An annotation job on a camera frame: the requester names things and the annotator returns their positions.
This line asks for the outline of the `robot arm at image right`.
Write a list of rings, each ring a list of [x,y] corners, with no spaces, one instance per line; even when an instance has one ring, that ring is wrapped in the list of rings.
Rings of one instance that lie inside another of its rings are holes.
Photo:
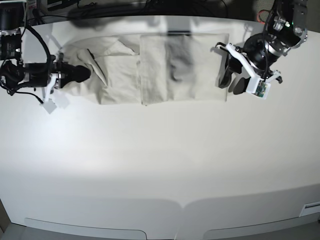
[[[308,38],[307,13],[305,0],[276,0],[268,12],[262,32],[249,37],[242,47],[218,42],[216,48],[227,53],[218,87],[229,87],[232,75],[246,70],[249,77],[238,81],[233,94],[248,93],[266,99],[272,81],[283,82],[281,72],[271,70],[271,65]]]

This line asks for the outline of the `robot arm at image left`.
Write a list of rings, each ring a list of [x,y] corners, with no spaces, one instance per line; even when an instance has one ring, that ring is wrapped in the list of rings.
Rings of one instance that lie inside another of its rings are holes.
[[[45,62],[24,63],[23,36],[29,31],[45,52]],[[71,82],[81,83],[89,79],[91,71],[81,65],[64,61],[61,53],[54,56],[41,35],[28,23],[26,0],[2,0],[0,2],[0,87],[10,95],[25,94],[24,88],[44,88],[44,105],[50,101],[54,89],[62,89]]]

